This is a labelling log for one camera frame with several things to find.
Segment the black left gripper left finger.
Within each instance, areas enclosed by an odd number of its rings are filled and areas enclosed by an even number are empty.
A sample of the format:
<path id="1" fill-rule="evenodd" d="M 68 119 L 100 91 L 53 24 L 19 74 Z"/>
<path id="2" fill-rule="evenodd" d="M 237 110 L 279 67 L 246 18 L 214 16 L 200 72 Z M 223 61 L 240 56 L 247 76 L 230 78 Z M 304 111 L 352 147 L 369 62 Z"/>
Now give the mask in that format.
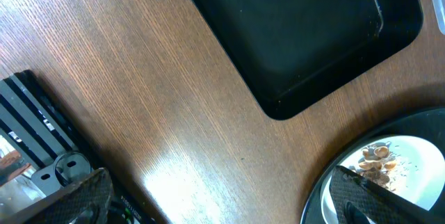
<path id="1" fill-rule="evenodd" d="M 3 219 L 2 223 L 106 223 L 113 197 L 107 169 L 89 175 Z"/>

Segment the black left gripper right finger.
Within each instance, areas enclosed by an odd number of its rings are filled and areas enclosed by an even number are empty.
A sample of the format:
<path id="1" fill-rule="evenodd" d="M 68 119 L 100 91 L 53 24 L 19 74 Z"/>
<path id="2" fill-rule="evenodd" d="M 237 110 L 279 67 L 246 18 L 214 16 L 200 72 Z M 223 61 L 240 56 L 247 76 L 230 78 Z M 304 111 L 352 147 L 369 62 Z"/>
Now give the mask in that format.
<path id="1" fill-rule="evenodd" d="M 404 198 L 378 186 L 343 166 L 335 166 L 330 194 L 340 223 L 443 223 L 432 214 Z"/>

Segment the nut shells and rice scraps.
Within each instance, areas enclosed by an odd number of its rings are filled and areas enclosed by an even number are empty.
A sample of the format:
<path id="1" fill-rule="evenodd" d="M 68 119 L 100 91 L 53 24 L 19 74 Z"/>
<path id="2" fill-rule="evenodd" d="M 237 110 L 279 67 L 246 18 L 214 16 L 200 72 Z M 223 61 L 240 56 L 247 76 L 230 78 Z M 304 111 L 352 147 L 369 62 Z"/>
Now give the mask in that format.
<path id="1" fill-rule="evenodd" d="M 356 166 L 359 175 L 392 193 L 401 192 L 407 187 L 409 159 L 397 153 L 390 141 L 367 145 L 360 154 Z"/>

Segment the grey plate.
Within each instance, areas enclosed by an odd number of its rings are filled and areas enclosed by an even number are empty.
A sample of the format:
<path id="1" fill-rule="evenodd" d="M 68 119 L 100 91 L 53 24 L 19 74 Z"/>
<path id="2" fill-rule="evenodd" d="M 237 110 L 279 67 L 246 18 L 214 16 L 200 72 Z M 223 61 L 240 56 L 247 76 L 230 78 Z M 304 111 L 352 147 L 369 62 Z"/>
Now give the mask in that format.
<path id="1" fill-rule="evenodd" d="M 387 141 L 391 142 L 391 146 L 396 148 L 397 153 L 408 158 L 410 164 L 407 187 L 394 194 L 444 218 L 444 204 L 440 202 L 441 195 L 444 192 L 444 155 L 438 147 L 424 138 L 407 135 L 378 137 L 348 152 L 346 157 L 335 166 L 343 166 L 357 173 L 356 166 L 361 158 L 361 149 L 373 143 L 385 143 Z M 327 179 L 323 181 L 321 188 L 321 211 L 325 223 L 340 223 L 330 194 L 333 169 Z"/>

